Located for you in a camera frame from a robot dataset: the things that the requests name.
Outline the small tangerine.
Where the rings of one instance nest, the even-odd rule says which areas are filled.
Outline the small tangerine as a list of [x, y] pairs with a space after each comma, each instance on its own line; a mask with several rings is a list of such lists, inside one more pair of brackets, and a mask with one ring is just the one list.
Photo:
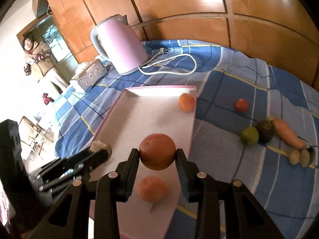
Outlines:
[[178, 98], [178, 106], [184, 112], [192, 112], [195, 109], [196, 100], [192, 95], [183, 93]]
[[137, 187], [138, 195], [143, 201], [159, 203], [168, 190], [165, 182], [156, 176], [149, 176], [141, 180]]

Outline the large orange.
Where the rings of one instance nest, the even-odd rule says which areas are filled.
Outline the large orange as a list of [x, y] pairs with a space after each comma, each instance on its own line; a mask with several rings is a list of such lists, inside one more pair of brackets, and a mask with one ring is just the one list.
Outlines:
[[144, 166], [159, 171], [174, 162], [176, 146], [168, 135], [154, 133], [143, 139], [138, 150]]

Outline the small yellow-green fruit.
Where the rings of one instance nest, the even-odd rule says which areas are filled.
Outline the small yellow-green fruit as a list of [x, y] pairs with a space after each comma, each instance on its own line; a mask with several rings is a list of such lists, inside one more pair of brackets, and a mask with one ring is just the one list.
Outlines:
[[296, 164], [299, 163], [299, 158], [300, 158], [300, 152], [297, 149], [294, 149], [289, 156], [289, 163], [292, 166], [295, 166]]

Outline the green apple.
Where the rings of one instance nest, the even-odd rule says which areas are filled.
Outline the green apple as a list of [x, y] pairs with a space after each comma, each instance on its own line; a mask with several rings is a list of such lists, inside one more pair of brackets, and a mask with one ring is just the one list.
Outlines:
[[248, 127], [241, 133], [241, 143], [243, 146], [252, 146], [258, 143], [259, 133], [255, 127]]

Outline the dark brown mangosteen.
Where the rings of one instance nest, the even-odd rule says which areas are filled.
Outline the dark brown mangosteen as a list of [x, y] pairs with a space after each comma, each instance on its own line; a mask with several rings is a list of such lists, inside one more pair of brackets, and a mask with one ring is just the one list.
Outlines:
[[259, 144], [267, 144], [275, 134], [273, 123], [269, 120], [262, 120], [258, 122], [255, 128], [259, 134]]

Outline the orange carrot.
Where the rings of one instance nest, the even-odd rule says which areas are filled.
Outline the orange carrot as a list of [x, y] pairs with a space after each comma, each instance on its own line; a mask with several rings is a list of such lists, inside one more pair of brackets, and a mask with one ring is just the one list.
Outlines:
[[288, 124], [279, 118], [271, 121], [275, 133], [287, 144], [295, 149], [302, 150], [306, 147], [306, 143], [301, 140], [295, 132], [288, 126]]

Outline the small red tomato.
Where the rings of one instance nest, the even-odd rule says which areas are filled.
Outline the small red tomato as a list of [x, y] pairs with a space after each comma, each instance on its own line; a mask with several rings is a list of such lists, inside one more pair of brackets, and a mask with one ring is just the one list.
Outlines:
[[239, 98], [234, 103], [234, 109], [239, 113], [246, 113], [248, 108], [249, 108], [249, 103], [243, 98]]

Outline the wooden folding chair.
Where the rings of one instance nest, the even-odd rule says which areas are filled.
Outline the wooden folding chair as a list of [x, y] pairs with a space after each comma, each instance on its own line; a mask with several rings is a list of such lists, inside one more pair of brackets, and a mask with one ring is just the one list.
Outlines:
[[26, 116], [23, 116], [18, 124], [18, 130], [21, 147], [24, 149], [21, 153], [23, 160], [31, 160], [29, 157], [31, 152], [42, 159], [40, 154], [44, 143], [53, 143], [53, 140], [49, 137], [50, 129], [44, 129], [38, 123], [34, 123]]

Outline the red object on floor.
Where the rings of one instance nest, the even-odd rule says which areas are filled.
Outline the red object on floor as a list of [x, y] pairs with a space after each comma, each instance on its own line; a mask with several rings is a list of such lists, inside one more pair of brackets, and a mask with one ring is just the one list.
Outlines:
[[43, 93], [42, 99], [43, 99], [45, 105], [49, 105], [49, 103], [55, 102], [55, 100], [52, 99], [52, 97], [49, 97], [49, 95], [47, 93]]

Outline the pink white shallow tray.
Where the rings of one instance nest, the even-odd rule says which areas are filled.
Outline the pink white shallow tray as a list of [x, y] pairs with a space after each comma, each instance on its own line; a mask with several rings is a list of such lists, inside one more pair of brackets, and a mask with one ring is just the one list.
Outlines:
[[[195, 111], [183, 112], [178, 99], [183, 93], [193, 97], [197, 91], [190, 85], [164, 85], [126, 88], [104, 118], [94, 140], [112, 148], [111, 158], [91, 172], [91, 180], [98, 180], [128, 159], [133, 148], [153, 133], [168, 135], [176, 148], [190, 154]], [[160, 203], [143, 201], [133, 190], [126, 203], [117, 203], [118, 226], [121, 238], [164, 238], [181, 194], [175, 164], [153, 171], [139, 164], [135, 185], [148, 176], [160, 177], [168, 192]]]

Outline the silver ornate tissue box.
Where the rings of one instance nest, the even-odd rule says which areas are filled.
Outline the silver ornate tissue box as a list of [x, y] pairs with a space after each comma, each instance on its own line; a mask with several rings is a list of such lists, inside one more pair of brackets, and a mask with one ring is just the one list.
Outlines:
[[107, 71], [106, 66], [99, 59], [89, 63], [83, 62], [76, 68], [70, 84], [77, 92], [88, 93]]

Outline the person in brown coat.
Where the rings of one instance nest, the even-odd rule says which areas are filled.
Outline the person in brown coat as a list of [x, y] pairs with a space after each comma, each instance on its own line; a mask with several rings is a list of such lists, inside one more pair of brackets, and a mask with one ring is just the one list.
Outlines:
[[52, 60], [52, 52], [45, 42], [37, 42], [31, 36], [26, 36], [22, 41], [25, 52], [26, 75], [32, 75], [34, 81], [53, 83], [64, 90], [68, 84], [59, 75]]

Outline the blue plaid tablecloth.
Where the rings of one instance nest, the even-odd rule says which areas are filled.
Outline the blue plaid tablecloth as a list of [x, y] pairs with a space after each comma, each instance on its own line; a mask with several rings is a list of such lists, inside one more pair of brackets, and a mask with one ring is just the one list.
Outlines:
[[[145, 42], [149, 55], [167, 48], [164, 63], [151, 75], [121, 76], [115, 70], [86, 95], [69, 87], [54, 104], [61, 157], [86, 148], [121, 91], [129, 87], [197, 87], [195, 130], [190, 160], [215, 179], [239, 179], [250, 189], [285, 238], [301, 238], [318, 214], [318, 159], [292, 166], [291, 149], [275, 136], [268, 145], [244, 148], [240, 133], [267, 117], [283, 119], [309, 147], [318, 151], [318, 92], [294, 75], [219, 45], [195, 40]], [[243, 98], [246, 113], [234, 109]]]

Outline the pink electric kettle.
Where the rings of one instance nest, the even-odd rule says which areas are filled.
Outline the pink electric kettle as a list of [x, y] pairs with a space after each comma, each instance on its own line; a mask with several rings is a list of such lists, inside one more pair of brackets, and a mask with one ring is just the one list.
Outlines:
[[120, 75], [129, 75], [148, 60], [148, 54], [128, 24], [127, 16], [110, 16], [96, 25], [90, 33], [96, 51], [111, 62]]

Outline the wooden wall cabinet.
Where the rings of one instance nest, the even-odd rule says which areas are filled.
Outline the wooden wall cabinet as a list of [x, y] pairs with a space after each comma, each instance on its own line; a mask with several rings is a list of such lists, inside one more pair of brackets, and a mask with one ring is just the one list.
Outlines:
[[318, 28], [300, 0], [47, 0], [78, 62], [97, 55], [90, 31], [127, 15], [141, 40], [196, 39], [259, 58], [318, 88]]

